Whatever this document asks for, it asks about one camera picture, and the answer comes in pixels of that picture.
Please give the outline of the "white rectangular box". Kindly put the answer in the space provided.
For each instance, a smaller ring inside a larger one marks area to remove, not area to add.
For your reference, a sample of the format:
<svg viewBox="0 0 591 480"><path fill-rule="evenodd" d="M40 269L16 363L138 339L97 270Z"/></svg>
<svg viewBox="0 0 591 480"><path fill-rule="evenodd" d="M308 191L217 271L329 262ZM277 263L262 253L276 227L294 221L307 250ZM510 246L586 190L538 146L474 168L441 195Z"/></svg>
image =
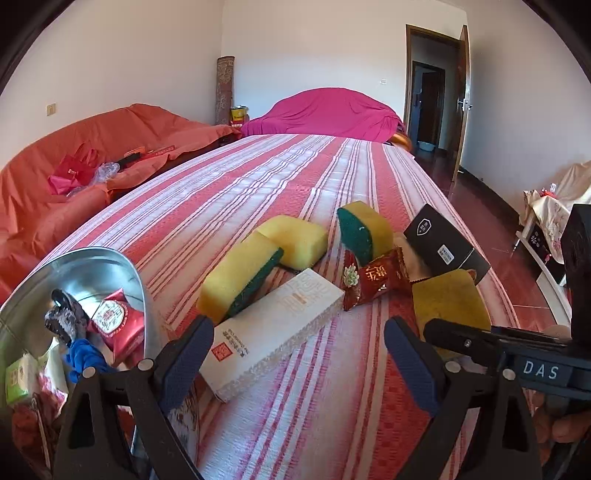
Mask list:
<svg viewBox="0 0 591 480"><path fill-rule="evenodd" d="M273 370L342 311L345 291L307 269L214 328L200 374L228 402Z"/></svg>

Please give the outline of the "yellow green sponge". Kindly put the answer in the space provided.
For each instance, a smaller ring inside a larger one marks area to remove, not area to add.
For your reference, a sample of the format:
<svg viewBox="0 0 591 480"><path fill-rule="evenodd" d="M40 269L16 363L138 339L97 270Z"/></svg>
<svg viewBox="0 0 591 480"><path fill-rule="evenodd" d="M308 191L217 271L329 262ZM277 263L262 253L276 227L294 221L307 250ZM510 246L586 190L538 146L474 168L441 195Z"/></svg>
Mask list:
<svg viewBox="0 0 591 480"><path fill-rule="evenodd" d="M201 285L197 310L214 325L245 309L271 270L283 258L283 248L252 232L233 246Z"/></svg>
<svg viewBox="0 0 591 480"><path fill-rule="evenodd" d="M337 210L342 243L366 266L394 247L394 232L385 217L363 201L356 201Z"/></svg>

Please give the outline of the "dark red snack packet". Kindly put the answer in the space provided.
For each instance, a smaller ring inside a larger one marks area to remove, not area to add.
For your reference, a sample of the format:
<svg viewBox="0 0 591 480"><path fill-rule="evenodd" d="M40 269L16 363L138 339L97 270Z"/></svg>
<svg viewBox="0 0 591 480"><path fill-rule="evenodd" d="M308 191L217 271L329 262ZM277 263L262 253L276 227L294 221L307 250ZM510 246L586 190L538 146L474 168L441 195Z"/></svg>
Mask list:
<svg viewBox="0 0 591 480"><path fill-rule="evenodd" d="M345 291L342 301L345 311L370 303L389 292L409 295L412 283L403 249L396 246L365 266L361 266L353 252L346 250L342 289Z"/></svg>

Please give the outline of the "black decorated box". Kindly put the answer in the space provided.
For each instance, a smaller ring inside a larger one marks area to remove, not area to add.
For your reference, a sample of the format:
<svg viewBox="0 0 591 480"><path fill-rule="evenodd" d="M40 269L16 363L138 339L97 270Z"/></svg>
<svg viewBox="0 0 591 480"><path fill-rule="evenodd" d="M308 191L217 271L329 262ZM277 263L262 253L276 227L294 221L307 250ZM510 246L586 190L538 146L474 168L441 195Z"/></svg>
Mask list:
<svg viewBox="0 0 591 480"><path fill-rule="evenodd" d="M462 269L478 285L491 268L476 247L430 204L421 208L404 234L435 276Z"/></svg>

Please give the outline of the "red white snack packet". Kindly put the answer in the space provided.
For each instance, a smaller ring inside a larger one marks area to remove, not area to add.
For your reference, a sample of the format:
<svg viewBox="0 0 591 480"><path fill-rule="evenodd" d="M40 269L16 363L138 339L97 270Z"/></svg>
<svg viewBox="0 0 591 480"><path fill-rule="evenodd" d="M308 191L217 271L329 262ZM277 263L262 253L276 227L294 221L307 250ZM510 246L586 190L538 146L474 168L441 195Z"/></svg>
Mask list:
<svg viewBox="0 0 591 480"><path fill-rule="evenodd" d="M144 314L131 306L122 289L106 296L90 319L88 329L98 334L117 367L143 344Z"/></svg>

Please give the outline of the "blue knitted item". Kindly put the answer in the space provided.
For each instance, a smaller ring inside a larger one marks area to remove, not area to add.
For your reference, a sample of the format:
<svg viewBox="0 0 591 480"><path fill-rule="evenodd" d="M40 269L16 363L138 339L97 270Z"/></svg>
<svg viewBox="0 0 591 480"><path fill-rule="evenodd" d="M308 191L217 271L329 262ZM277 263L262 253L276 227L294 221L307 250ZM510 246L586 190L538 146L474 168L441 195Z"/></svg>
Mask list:
<svg viewBox="0 0 591 480"><path fill-rule="evenodd" d="M87 339L73 341L64 360L68 365L68 379L76 384L85 369L93 367L99 373L114 373L115 368L111 367L105 360L101 351L91 344Z"/></svg>

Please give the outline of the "black hair claw clip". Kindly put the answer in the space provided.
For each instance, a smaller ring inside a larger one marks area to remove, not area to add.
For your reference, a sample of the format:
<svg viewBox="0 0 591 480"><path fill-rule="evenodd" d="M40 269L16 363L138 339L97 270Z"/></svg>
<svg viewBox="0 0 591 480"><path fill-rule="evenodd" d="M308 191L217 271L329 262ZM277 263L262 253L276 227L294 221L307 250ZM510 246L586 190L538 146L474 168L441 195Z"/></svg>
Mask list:
<svg viewBox="0 0 591 480"><path fill-rule="evenodd" d="M61 289L51 292L51 301L53 305L44 316L45 327L67 347L85 339L90 319L79 302Z"/></svg>

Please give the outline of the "round metal tin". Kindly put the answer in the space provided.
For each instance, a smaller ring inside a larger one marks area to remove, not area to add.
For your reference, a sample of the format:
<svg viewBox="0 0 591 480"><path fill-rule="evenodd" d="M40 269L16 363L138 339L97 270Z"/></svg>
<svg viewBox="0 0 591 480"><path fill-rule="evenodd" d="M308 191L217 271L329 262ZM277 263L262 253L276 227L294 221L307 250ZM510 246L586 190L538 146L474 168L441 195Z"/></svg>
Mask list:
<svg viewBox="0 0 591 480"><path fill-rule="evenodd" d="M199 316L166 340L138 271L87 247L1 308L1 444L15 477L197 479L170 422L212 345Z"/></svg>

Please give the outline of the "cloth covered chair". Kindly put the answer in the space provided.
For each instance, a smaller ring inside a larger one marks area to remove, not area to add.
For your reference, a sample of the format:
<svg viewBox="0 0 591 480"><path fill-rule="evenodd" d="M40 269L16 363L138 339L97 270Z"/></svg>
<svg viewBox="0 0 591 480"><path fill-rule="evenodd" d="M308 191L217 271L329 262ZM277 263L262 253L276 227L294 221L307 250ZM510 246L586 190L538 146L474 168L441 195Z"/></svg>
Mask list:
<svg viewBox="0 0 591 480"><path fill-rule="evenodd" d="M571 165L558 183L546 189L524 192L524 211L516 232L517 246L523 245L539 266L536 283L555 321L568 325L572 317L563 248L560 245L573 206L590 202L590 164Z"/></svg>

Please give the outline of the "green tissue pack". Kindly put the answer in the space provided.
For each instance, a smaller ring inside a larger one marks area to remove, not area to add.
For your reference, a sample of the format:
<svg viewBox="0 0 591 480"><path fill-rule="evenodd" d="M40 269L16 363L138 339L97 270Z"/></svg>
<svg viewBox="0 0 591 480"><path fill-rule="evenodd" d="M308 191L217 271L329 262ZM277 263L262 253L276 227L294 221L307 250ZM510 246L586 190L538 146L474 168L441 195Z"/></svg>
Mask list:
<svg viewBox="0 0 591 480"><path fill-rule="evenodd" d="M30 353L25 353L6 369L6 403L9 406L27 403L38 392L38 362Z"/></svg>

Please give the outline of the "striped red white tablecloth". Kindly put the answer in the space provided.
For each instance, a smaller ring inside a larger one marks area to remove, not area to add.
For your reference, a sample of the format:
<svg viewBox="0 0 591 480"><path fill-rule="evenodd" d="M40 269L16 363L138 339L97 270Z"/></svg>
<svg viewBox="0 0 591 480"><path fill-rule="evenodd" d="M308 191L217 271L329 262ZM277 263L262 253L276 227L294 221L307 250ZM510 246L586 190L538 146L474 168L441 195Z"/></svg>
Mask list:
<svg viewBox="0 0 591 480"><path fill-rule="evenodd" d="M156 310L157 331L180 334L197 316L205 278L259 225L288 215L322 225L328 249L311 270L276 266L247 322L216 340L212 361L269 350L287 336L304 302L342 284L346 248L337 212L362 201L394 231L431 205L460 232L468 226L414 158L395 146L319 135L249 137L199 156L95 215L51 252L101 246L135 266ZM173 420L190 459L208 479L392 479L429 417L390 358L386 321L414 316L412 299L389 293L315 325L307 342L245 392L219 401L207 385L189 393Z"/></svg>

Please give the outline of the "orange covered sofa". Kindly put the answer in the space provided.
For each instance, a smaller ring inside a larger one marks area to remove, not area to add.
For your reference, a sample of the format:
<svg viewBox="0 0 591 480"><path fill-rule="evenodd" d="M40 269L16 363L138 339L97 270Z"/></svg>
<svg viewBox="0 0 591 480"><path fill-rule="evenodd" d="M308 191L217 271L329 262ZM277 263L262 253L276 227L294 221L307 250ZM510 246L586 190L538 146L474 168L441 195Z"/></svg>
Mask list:
<svg viewBox="0 0 591 480"><path fill-rule="evenodd" d="M1 170L1 297L62 240L151 178L239 139L228 125L132 104L63 127Z"/></svg>

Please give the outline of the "red flat box on sofa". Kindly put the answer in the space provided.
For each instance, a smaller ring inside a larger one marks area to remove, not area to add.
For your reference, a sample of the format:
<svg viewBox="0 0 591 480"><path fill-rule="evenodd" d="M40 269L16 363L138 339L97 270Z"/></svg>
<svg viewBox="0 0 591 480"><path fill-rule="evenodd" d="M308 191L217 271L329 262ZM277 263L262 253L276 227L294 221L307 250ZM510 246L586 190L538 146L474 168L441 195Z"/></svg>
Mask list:
<svg viewBox="0 0 591 480"><path fill-rule="evenodd" d="M139 159L147 159L152 157L157 157L163 155L165 153L169 153L175 149L174 145L168 145L165 147L160 147L156 149L148 149L145 146L137 147L135 149L127 151L124 156L125 157L134 157Z"/></svg>

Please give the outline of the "wooden door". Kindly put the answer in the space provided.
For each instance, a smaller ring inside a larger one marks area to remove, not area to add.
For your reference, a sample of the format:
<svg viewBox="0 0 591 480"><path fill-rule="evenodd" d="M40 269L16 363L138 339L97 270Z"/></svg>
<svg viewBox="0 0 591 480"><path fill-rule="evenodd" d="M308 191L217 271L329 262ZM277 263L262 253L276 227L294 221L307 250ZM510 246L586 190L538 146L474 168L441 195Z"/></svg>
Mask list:
<svg viewBox="0 0 591 480"><path fill-rule="evenodd" d="M460 36L408 25L405 123L412 146L455 184L471 104L469 31Z"/></svg>

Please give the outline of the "rolled patterned carpet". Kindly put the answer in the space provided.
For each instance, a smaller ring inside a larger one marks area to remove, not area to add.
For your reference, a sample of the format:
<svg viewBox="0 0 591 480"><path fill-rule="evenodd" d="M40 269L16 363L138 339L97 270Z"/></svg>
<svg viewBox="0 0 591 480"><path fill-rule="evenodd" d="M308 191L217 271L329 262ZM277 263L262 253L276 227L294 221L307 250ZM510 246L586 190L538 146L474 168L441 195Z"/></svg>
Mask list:
<svg viewBox="0 0 591 480"><path fill-rule="evenodd" d="M235 57L222 56L216 61L215 123L230 123L230 109L233 104L233 74Z"/></svg>

